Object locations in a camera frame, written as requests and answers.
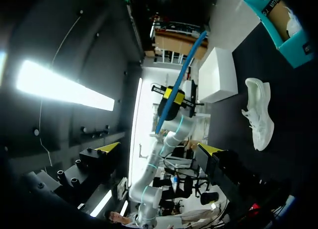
blue cable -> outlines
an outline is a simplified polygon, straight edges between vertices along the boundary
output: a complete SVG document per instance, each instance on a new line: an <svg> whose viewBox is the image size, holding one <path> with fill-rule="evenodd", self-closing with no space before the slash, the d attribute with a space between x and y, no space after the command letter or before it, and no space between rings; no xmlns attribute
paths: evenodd
<svg viewBox="0 0 318 229"><path fill-rule="evenodd" d="M159 118L158 120L158 124L157 124L157 127L156 127L156 134L158 134L160 132L160 129L163 125L163 122L165 121L165 119L167 118L167 115L168 115L168 112L170 110L170 107L175 99L175 96L177 95L178 93L178 89L180 87L180 84L182 82L182 78L183 78L183 75L185 74L185 71L187 70L190 62L191 62L191 59L193 58L195 52L197 51L197 48L201 45L202 41L204 40L205 36L207 35L207 32L204 31L202 32L202 34L200 35L200 37L195 41L194 45L192 46L192 49L190 50L190 53L188 55L188 57L186 58L183 66L182 66L182 69L180 71L180 74L178 76L178 79L177 81L175 82L174 86L173 86L173 89L172 89L172 92L163 108L163 111L162 111L162 115L161 117Z"/></svg>

shoe lace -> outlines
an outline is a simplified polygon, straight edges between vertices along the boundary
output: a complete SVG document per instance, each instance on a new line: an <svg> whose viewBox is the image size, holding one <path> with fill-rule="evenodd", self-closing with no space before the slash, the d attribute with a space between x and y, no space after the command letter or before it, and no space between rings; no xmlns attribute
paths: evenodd
<svg viewBox="0 0 318 229"><path fill-rule="evenodd" d="M242 110L242 114L249 120L249 124L250 124L249 127L252 128L254 132L257 132L260 134L263 131L264 126L260 124L259 116L255 111L250 110L246 112Z"/></svg>

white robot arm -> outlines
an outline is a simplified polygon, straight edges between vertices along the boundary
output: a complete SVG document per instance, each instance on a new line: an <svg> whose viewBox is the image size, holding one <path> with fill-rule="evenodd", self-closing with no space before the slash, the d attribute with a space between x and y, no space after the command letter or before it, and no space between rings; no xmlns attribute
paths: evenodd
<svg viewBox="0 0 318 229"><path fill-rule="evenodd" d="M148 156L146 169L142 177L134 183L129 190L129 197L132 201L140 203L136 224L140 228L155 228L157 225L156 214L161 199L162 189L149 186L153 181L158 169L159 161L171 153L186 137L189 136L195 120L183 116L178 112L171 121L165 121L162 128L170 132L164 142L157 142L152 153Z"/></svg>

fluorescent light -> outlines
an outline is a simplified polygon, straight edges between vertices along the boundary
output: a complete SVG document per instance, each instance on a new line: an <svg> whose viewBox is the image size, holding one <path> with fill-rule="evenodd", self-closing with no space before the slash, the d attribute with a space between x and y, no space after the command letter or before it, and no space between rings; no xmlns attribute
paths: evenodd
<svg viewBox="0 0 318 229"><path fill-rule="evenodd" d="M136 122L137 122L137 115L138 115L138 108L139 108L142 83L143 83L143 79L139 78L137 96L136 96L136 102L135 102L135 109L134 109L133 127L132 127L131 138L130 138L128 187L131 186L131 179L132 179L132 175L133 175L133 156L134 156L133 152L134 152Z"/></svg>
<svg viewBox="0 0 318 229"><path fill-rule="evenodd" d="M153 25L152 25L151 30L150 30L150 38L153 37L154 29L155 29L155 21L153 22Z"/></svg>
<svg viewBox="0 0 318 229"><path fill-rule="evenodd" d="M0 86L4 75L4 67L6 63L6 52L0 52Z"/></svg>
<svg viewBox="0 0 318 229"><path fill-rule="evenodd" d="M100 211L105 207L106 203L109 201L111 198L111 190L106 193L106 195L103 197L103 199L99 202L97 207L90 213L92 217L96 217Z"/></svg>
<svg viewBox="0 0 318 229"><path fill-rule="evenodd" d="M16 87L34 95L112 111L114 99L88 89L29 60L24 61Z"/></svg>
<svg viewBox="0 0 318 229"><path fill-rule="evenodd" d="M120 211L120 215L124 215L125 214L125 212L126 212L126 209L127 209L127 206L128 206L128 202L127 202L127 200L124 202L124 205L123 205L123 208L121 209L121 211Z"/></svg>

